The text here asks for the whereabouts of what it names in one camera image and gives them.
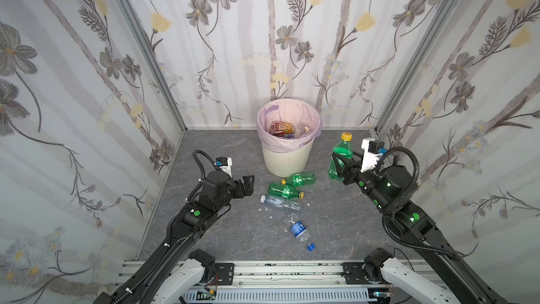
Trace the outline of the clear crushed water bottle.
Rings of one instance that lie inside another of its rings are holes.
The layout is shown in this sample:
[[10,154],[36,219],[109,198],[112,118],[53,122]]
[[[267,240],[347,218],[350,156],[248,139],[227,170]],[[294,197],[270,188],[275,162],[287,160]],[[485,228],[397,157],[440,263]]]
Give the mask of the clear crushed water bottle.
[[299,213],[301,211],[301,205],[295,201],[273,195],[261,195],[260,202],[270,208],[281,209],[290,213]]

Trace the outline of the green bottle yellow cap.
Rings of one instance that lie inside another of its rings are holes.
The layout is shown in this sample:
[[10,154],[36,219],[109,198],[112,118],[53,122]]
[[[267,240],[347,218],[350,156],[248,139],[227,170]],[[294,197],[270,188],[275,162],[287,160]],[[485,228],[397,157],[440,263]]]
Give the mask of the green bottle yellow cap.
[[294,186],[278,183],[269,184],[268,194],[289,200],[296,198],[303,199],[305,197],[305,194],[296,189]]

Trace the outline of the orange red drink bottle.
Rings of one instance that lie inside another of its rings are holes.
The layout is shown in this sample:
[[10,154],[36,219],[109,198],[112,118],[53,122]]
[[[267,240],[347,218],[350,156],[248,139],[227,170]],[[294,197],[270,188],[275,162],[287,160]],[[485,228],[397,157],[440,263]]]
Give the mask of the orange red drink bottle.
[[284,121],[272,121],[269,126],[269,133],[276,137],[282,137],[284,135],[293,135],[295,132],[295,127]]

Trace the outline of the white label small bottle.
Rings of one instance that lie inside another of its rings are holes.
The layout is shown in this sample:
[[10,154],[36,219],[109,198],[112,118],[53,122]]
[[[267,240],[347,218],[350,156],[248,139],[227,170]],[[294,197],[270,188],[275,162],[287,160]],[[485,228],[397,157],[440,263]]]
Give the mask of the white label small bottle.
[[310,129],[307,125],[299,124],[295,125],[294,127],[294,138],[299,139],[305,135],[308,135],[310,133]]

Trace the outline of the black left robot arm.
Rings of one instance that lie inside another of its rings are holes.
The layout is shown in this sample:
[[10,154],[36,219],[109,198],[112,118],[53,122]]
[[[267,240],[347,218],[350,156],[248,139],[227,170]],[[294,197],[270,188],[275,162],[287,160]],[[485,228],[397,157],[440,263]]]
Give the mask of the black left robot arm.
[[255,178],[248,175],[234,180],[218,161],[212,162],[212,170],[207,173],[199,158],[209,155],[201,150],[192,155],[201,177],[167,225],[162,243],[124,284],[112,294],[99,294],[95,303],[175,303],[182,301],[191,287],[217,280],[215,257],[209,253],[197,249],[184,262],[180,259],[218,221],[232,200],[253,195]]

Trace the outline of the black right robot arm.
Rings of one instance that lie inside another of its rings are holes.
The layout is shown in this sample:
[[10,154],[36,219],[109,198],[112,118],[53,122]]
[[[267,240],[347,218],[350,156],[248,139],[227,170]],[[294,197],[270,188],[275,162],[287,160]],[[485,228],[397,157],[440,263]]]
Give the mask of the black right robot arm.
[[396,243],[415,250],[444,282],[443,289],[407,270],[384,249],[376,249],[365,260],[365,275],[371,281],[383,280],[406,291],[422,303],[505,303],[453,249],[435,221],[411,201],[418,188],[419,161],[412,151],[393,147],[378,155],[375,166],[363,170],[370,152],[358,153],[352,160],[332,153],[338,177],[343,184],[357,185],[382,215],[382,227]]

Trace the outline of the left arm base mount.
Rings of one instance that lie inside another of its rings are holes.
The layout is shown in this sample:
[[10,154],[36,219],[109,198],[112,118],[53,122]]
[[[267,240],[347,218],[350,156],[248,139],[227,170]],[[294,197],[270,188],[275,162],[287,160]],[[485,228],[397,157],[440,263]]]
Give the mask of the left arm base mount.
[[216,263],[214,256],[200,249],[191,252],[189,259],[198,261],[203,268],[202,279],[197,282],[198,285],[210,286],[231,286],[233,284],[233,273],[235,264]]

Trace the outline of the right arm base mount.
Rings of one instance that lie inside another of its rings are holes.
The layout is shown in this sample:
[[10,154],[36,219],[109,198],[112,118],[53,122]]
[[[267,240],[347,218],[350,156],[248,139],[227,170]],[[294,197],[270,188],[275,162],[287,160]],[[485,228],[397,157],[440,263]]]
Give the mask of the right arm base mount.
[[377,248],[365,257],[363,262],[342,264],[342,277],[347,285],[388,284],[382,275],[386,261],[394,256],[385,249]]

